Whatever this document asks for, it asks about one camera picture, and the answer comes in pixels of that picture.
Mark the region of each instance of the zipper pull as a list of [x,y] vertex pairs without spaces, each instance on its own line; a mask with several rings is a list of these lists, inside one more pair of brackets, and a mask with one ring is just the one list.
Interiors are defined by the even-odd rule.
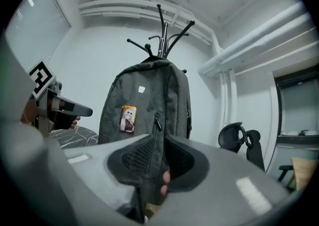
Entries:
[[160,126],[160,123],[159,123],[159,117],[160,117],[160,114],[157,112],[155,114],[155,123],[158,126],[159,130],[161,131],[161,126]]
[[187,110],[187,123],[188,123],[188,126],[189,126],[190,130],[191,130],[192,127],[191,127],[191,117],[190,117],[189,110]]

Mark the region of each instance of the window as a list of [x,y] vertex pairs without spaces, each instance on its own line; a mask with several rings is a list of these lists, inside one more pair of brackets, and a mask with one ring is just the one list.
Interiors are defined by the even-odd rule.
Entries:
[[277,143],[319,145],[319,65],[275,82],[280,114]]
[[5,36],[14,55],[29,72],[38,61],[49,61],[69,29],[56,0],[23,0]]

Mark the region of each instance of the black metal hook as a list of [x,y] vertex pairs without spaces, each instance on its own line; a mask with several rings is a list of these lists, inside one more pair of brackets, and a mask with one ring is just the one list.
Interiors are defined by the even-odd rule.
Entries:
[[[170,39],[171,39],[171,38],[173,38],[173,37],[175,37],[175,36],[178,36],[178,35],[179,35],[179,33],[177,33],[177,34],[173,34],[173,35],[171,35],[171,36],[167,39],[167,45],[166,45],[166,48],[168,48],[168,45],[169,45],[169,41],[170,41]],[[187,32],[187,33],[183,34],[183,36],[189,36],[189,33]]]
[[149,43],[145,44],[145,49],[147,50],[150,56],[153,56],[153,53],[151,51],[151,45]]
[[164,19],[163,19],[163,14],[161,12],[161,8],[160,8],[160,4],[158,4],[158,8],[159,8],[159,17],[160,17],[160,22],[161,22],[161,36],[164,36]]
[[131,39],[127,39],[126,41],[129,42],[129,43],[131,43],[131,44],[133,44],[133,45],[135,45],[136,47],[139,47],[140,49],[142,49],[142,50],[144,50],[145,52],[148,53],[148,51],[147,51],[145,48],[143,48],[142,46],[140,46],[138,43],[132,41]]
[[171,46],[169,46],[166,54],[165,54],[165,58],[167,58],[170,50],[174,47],[174,45],[178,42],[178,40],[187,32],[187,30],[189,30],[193,25],[195,25],[195,21],[191,20],[188,25],[184,28],[184,30],[176,37],[176,39],[173,41],[173,43],[171,44]]
[[160,36],[159,36],[159,35],[151,36],[151,37],[149,37],[149,40],[151,40],[151,39],[153,39],[153,38],[156,38],[156,37],[160,40]]
[[161,57],[165,57],[166,50],[167,50],[167,30],[168,30],[168,23],[166,22],[164,26],[164,36],[161,39],[162,44],[161,44],[160,54],[159,54],[159,56]]

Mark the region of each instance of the ceiling pipe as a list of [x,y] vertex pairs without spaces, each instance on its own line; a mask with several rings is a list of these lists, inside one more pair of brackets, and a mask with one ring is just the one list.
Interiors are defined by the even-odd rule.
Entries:
[[227,126],[227,119],[228,119],[228,84],[226,78],[226,72],[222,72],[223,79],[224,79],[224,99],[225,99],[225,109],[224,109],[224,120],[223,120],[223,128]]
[[267,50],[275,48],[280,44],[283,44],[296,36],[309,31],[315,27],[312,18],[309,13],[301,15],[295,20],[287,23],[278,30],[266,35],[256,43],[246,47],[242,51],[230,55],[222,64],[213,66],[206,74],[213,76],[217,72],[226,71],[230,68],[236,67],[237,65],[251,59],[254,56],[258,56]]
[[[148,18],[160,21],[160,18],[158,17],[158,13],[155,11],[151,11],[148,9],[140,9],[140,8],[134,8],[134,7],[118,7],[118,6],[112,6],[112,7],[99,7],[99,8],[91,8],[88,10],[82,10],[80,11],[81,16],[93,16],[93,15],[108,15],[108,16],[127,16],[127,17],[135,17],[135,18]],[[172,17],[163,15],[163,18],[165,21],[170,22],[172,20]],[[181,20],[176,20],[175,27],[184,29],[187,24],[184,23]],[[189,34],[194,35],[196,38],[200,39],[202,42],[206,43],[207,45],[211,45],[211,37],[202,33],[201,31],[197,29],[191,29],[189,31]]]
[[219,81],[220,81],[220,116],[219,116],[219,128],[218,132],[223,129],[224,126],[224,117],[225,117],[225,75],[223,73],[219,73]]
[[307,10],[302,2],[294,4],[293,6],[276,15],[274,18],[268,20],[257,29],[253,30],[237,42],[233,43],[232,45],[218,53],[217,56],[213,57],[202,67],[200,67],[198,72],[200,74],[207,74],[212,69],[217,68],[224,60],[260,40],[262,37],[281,28],[282,26],[304,14],[305,12],[307,12]]
[[221,52],[222,49],[219,46],[219,42],[218,42],[218,39],[216,37],[214,30],[212,30],[211,39],[212,39],[211,47],[213,49],[213,56],[217,56]]
[[231,108],[230,108],[230,123],[236,122],[237,116],[237,85],[236,77],[233,69],[229,70],[229,79],[230,79],[230,95],[231,95]]

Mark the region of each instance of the coat rack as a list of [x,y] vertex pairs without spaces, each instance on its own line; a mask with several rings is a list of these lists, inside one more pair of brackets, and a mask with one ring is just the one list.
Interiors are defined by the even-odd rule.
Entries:
[[[159,38],[159,42],[160,43],[159,43],[158,56],[159,57],[163,57],[163,58],[167,58],[169,52],[174,47],[174,45],[178,42],[178,40],[182,36],[189,36],[189,33],[186,33],[186,32],[193,25],[195,25],[195,21],[193,21],[193,20],[189,21],[188,25],[183,29],[182,32],[177,33],[177,34],[173,34],[173,35],[171,35],[170,37],[167,38],[168,23],[167,22],[164,23],[163,14],[162,14],[162,11],[161,11],[161,8],[160,8],[160,4],[158,4],[157,6],[158,6],[158,9],[159,9],[159,13],[160,13],[159,16],[160,16],[160,21],[161,21],[161,37],[159,35],[155,35],[155,36],[149,37],[149,40],[151,40],[153,38]],[[172,42],[172,44],[169,46],[169,41],[173,37],[176,37],[176,38]],[[134,44],[135,46],[137,46],[140,49],[144,50],[145,52],[147,52],[149,54],[149,56],[153,56],[153,53],[152,53],[152,50],[151,50],[151,45],[149,43],[145,44],[145,46],[142,47],[141,45],[139,45],[138,43],[132,41],[131,39],[127,39],[127,42],[130,42],[131,44]]]

